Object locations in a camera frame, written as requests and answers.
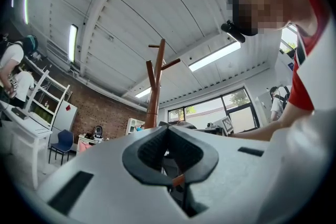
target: window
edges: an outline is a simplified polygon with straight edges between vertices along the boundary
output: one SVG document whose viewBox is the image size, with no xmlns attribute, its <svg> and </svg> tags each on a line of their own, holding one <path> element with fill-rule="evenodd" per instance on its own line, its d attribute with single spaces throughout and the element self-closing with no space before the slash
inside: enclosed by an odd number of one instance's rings
<svg viewBox="0 0 336 224">
<path fill-rule="evenodd" d="M 209 122 L 215 122 L 226 116 L 221 98 L 185 108 L 185 121 L 205 129 Z"/>
<path fill-rule="evenodd" d="M 205 129 L 209 122 L 229 116 L 234 133 L 259 128 L 259 121 L 245 88 L 221 95 L 217 98 L 168 111 L 169 123 L 186 121 L 198 129 Z"/>
<path fill-rule="evenodd" d="M 184 121 L 183 108 L 168 112 L 168 116 L 169 116 L 168 121 L 171 124 L 173 123 L 176 124 L 178 121 Z"/>
<path fill-rule="evenodd" d="M 292 30 L 284 28 L 282 30 L 281 39 L 286 42 L 290 47 L 295 49 L 298 46 L 298 36 Z"/>
<path fill-rule="evenodd" d="M 282 30 L 280 49 L 290 58 L 294 57 L 296 47 L 298 46 L 297 28 L 289 25 Z"/>
</svg>

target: white wall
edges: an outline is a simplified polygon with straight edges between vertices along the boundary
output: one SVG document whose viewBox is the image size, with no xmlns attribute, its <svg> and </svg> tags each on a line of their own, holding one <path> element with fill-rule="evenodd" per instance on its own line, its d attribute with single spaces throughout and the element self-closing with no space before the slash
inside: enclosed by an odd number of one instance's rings
<svg viewBox="0 0 336 224">
<path fill-rule="evenodd" d="M 266 88 L 271 88 L 273 86 L 278 86 L 280 84 L 282 85 L 291 85 L 292 81 L 292 71 L 287 66 L 288 63 L 292 62 L 290 57 L 288 57 L 286 54 L 279 53 L 278 59 L 275 63 L 275 66 L 273 68 L 269 68 L 255 76 L 252 76 L 244 81 L 241 81 L 237 84 L 231 85 L 229 87 L 222 88 L 218 91 L 212 92 L 210 94 L 203 95 L 201 97 L 191 99 L 185 102 L 181 102 L 172 106 L 167 106 L 165 108 L 159 109 L 157 122 L 160 121 L 167 122 L 168 121 L 168 110 L 173 110 L 180 108 L 182 106 L 192 105 L 194 103 L 206 101 L 208 99 L 217 97 L 221 94 L 225 94 L 227 92 L 234 91 L 236 89 L 245 87 L 247 90 L 247 93 L 249 94 L 252 103 L 254 107 L 256 108 L 256 113 L 259 118 L 260 124 L 261 123 L 261 112 L 257 109 L 257 106 L 255 104 L 256 98 L 267 91 Z"/>
</svg>

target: refrigerator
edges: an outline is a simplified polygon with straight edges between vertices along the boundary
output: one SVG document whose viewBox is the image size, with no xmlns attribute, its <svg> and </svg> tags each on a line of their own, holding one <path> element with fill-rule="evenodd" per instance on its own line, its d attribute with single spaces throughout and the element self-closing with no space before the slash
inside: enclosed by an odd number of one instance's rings
<svg viewBox="0 0 336 224">
<path fill-rule="evenodd" d="M 51 129 L 52 134 L 49 140 L 50 144 L 58 142 L 57 135 L 59 132 L 63 130 L 71 131 L 76 115 L 77 107 L 63 100 L 56 114 L 54 125 Z M 76 151 L 77 145 L 73 144 L 71 149 Z"/>
<path fill-rule="evenodd" d="M 262 126 L 266 126 L 272 122 L 271 120 L 271 108 L 272 108 L 272 99 L 269 95 L 269 92 L 265 92 L 262 95 L 256 98 L 256 108 L 259 111 Z"/>
</svg>

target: white shelf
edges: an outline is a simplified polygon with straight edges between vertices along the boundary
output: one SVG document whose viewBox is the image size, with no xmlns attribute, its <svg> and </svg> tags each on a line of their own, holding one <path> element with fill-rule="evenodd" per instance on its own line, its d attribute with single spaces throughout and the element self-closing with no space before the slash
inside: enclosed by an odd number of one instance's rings
<svg viewBox="0 0 336 224">
<path fill-rule="evenodd" d="M 34 62 L 32 62 L 31 60 L 28 59 L 27 56 L 25 56 L 26 60 L 36 69 L 38 70 L 41 74 L 44 73 L 43 70 L 41 70 Z M 52 77 L 48 76 L 47 77 L 48 80 L 50 80 L 52 83 L 56 84 L 57 86 L 61 87 L 63 90 L 66 90 L 67 87 L 64 87 L 61 83 L 59 83 L 58 81 L 54 80 Z"/>
<path fill-rule="evenodd" d="M 136 131 L 135 127 L 139 126 L 139 125 L 142 125 L 142 124 L 145 124 L 145 122 L 144 121 L 139 121 L 137 119 L 129 118 L 128 123 L 127 123 L 127 127 L 126 127 L 125 135 L 136 133 L 137 131 Z"/>
<path fill-rule="evenodd" d="M 55 113 L 53 111 L 50 111 L 49 109 L 47 109 L 45 106 L 41 105 L 39 102 L 37 102 L 35 99 L 33 99 L 33 102 L 35 104 L 37 104 L 39 107 L 43 108 L 45 111 L 47 111 L 48 113 L 50 113 L 51 115 L 54 115 Z"/>
<path fill-rule="evenodd" d="M 46 93 L 47 95 L 49 95 L 51 98 L 53 98 L 54 100 L 56 100 L 57 102 L 60 102 L 61 100 L 59 98 L 57 98 L 56 96 L 52 95 L 50 92 L 48 92 L 47 90 L 45 90 L 44 88 L 39 88 L 42 92 Z"/>
</svg>

